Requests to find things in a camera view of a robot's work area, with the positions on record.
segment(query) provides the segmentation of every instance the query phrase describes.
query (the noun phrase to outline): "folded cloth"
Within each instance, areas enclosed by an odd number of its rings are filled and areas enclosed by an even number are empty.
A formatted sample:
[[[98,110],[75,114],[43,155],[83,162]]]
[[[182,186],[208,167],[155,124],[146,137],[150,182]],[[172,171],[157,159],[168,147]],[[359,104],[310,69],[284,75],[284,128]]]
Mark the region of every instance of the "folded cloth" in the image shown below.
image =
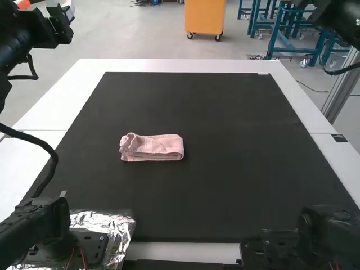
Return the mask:
[[[184,157],[184,143],[179,135],[140,136],[128,133],[120,140],[121,159],[125,161],[167,161]]]

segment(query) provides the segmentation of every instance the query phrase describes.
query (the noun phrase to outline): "black foam pad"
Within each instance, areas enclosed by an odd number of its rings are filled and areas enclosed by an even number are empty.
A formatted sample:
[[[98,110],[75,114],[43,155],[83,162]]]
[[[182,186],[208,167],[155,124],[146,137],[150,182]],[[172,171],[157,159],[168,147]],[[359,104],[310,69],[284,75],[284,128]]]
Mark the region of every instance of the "black foam pad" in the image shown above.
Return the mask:
[[[121,161],[128,132],[179,134],[185,157]],[[106,73],[57,152],[44,196],[132,209],[136,241],[239,242],[295,228],[304,206],[358,210],[270,75]]]

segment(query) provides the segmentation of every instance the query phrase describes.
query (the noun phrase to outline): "silver foil wrap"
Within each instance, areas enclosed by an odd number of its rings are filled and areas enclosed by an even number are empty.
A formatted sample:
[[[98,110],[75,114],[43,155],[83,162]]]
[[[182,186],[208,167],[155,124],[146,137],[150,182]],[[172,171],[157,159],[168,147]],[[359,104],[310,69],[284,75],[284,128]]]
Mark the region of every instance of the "silver foil wrap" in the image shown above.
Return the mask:
[[[70,215],[70,228],[106,233],[109,243],[102,266],[97,269],[121,269],[126,250],[135,229],[135,220],[130,211],[123,213],[105,213],[102,211],[77,211]],[[56,268],[38,268],[30,264],[18,264],[12,269],[52,270]]]

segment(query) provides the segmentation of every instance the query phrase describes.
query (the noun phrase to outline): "concrete floor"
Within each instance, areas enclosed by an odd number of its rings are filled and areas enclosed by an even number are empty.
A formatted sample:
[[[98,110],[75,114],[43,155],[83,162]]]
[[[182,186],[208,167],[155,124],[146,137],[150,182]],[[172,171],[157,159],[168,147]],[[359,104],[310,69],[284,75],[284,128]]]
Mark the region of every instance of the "concrete floor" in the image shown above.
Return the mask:
[[[206,35],[188,40],[184,31],[184,5],[130,8],[130,0],[73,1],[76,6],[76,19],[71,25],[75,33],[73,42],[54,50],[31,51],[40,79],[13,82],[0,122],[15,124],[81,58],[246,59],[248,53],[264,54],[267,50],[269,35],[265,34],[262,40],[250,39],[246,34],[249,22],[236,19],[239,0],[228,0],[221,42]],[[245,0],[244,5],[250,6],[251,0]],[[44,6],[38,4],[46,14]],[[313,44],[315,40],[309,37],[301,42]],[[330,90],[335,81],[320,67],[302,69],[299,60],[282,62],[296,80],[313,89]],[[19,65],[12,73],[28,72],[26,65]],[[326,93],[303,89],[318,107],[322,106]],[[352,102],[359,105],[360,98],[353,98]]]

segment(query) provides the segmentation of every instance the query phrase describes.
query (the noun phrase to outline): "white table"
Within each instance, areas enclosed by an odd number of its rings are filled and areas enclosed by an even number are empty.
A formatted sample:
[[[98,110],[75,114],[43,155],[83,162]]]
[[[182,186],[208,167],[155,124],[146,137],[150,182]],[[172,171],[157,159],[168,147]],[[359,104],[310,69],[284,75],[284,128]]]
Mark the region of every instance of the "white table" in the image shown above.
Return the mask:
[[[81,59],[14,128],[57,147],[107,71],[271,74],[356,204],[360,205],[360,155],[350,143],[338,143],[332,138],[331,133],[337,133],[336,130],[279,61]],[[240,91],[246,85],[237,87]],[[0,142],[1,220],[14,210],[47,160],[47,153],[38,146],[13,138]],[[234,263],[239,258],[238,244],[132,243],[127,252],[127,259]]]

